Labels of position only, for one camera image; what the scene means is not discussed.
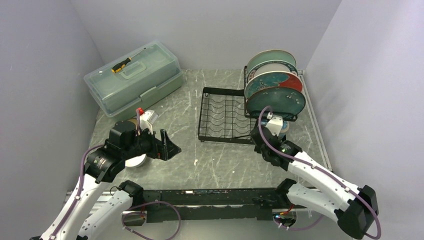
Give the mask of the black wire dish rack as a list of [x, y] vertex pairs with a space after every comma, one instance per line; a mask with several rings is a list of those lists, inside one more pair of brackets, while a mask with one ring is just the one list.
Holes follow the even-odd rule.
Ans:
[[[250, 132], [257, 124], [260, 113], [249, 114], [246, 103], [244, 89], [204, 87], [197, 128], [198, 139], [202, 142], [252, 144]], [[295, 122], [300, 114], [273, 113], [286, 122]]]

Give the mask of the light blue flower plate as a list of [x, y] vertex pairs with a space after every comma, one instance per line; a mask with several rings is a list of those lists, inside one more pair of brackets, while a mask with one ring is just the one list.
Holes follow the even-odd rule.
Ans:
[[262, 62], [273, 60], [285, 61], [292, 64], [295, 68], [297, 67], [296, 59], [291, 53], [281, 49], [270, 49], [259, 52], [253, 56], [247, 63], [247, 70], [250, 71], [253, 67]]

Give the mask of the blue mug orange inside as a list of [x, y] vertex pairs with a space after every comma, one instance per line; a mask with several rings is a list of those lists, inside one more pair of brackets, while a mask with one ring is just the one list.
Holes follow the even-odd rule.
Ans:
[[[266, 121], [261, 121], [260, 125], [263, 126], [265, 128], [266, 123], [268, 122], [268, 120]], [[283, 129], [281, 130], [280, 135], [278, 136], [279, 139], [282, 139], [286, 134], [287, 131], [289, 130], [289, 123], [287, 121], [284, 121], [283, 123]]]

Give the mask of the red teal rimmed plate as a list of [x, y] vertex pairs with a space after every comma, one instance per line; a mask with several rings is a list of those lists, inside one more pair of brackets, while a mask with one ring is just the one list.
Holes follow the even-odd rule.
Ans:
[[260, 74], [275, 71], [290, 72], [292, 74], [295, 74], [296, 76], [298, 75], [298, 70], [293, 64], [282, 60], [269, 60], [254, 66], [248, 72], [247, 81], [249, 82], [255, 76], [258, 76]]

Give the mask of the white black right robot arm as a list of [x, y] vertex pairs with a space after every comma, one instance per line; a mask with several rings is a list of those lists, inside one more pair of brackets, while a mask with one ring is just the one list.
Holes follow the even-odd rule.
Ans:
[[278, 139], [264, 126], [255, 127], [250, 136], [255, 152], [273, 166], [292, 173], [315, 187], [311, 190], [294, 180], [285, 179], [277, 188], [276, 203], [287, 208], [291, 204], [309, 208], [335, 221], [351, 238], [382, 236], [375, 190], [359, 187], [344, 180], [312, 159], [301, 147], [289, 140]]

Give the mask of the dark blue speckled plate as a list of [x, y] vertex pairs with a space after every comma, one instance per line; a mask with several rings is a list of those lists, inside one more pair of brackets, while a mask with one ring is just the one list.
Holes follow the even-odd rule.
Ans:
[[259, 114], [266, 106], [270, 106], [273, 113], [297, 115], [306, 106], [306, 98], [300, 91], [292, 88], [268, 87], [250, 96], [245, 109], [253, 115]]

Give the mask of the red teal flower plate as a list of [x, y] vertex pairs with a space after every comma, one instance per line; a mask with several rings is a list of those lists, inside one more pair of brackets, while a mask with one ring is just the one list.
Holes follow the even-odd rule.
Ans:
[[303, 90], [303, 84], [297, 75], [286, 71], [269, 71], [248, 81], [244, 88], [244, 97], [248, 99], [254, 93], [272, 87], [290, 88], [298, 92]]

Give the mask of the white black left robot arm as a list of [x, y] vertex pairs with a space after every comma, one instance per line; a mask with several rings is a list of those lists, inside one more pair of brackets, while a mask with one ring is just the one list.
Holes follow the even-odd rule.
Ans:
[[144, 189], [126, 180], [98, 210], [91, 210], [100, 196], [125, 168], [127, 160], [146, 155], [151, 159], [170, 160], [182, 150], [166, 130], [161, 139], [149, 128], [140, 129], [134, 119], [118, 121], [104, 144], [87, 150], [82, 157], [78, 182], [49, 228], [37, 240], [93, 240], [113, 218], [127, 209], [137, 210], [144, 203]]

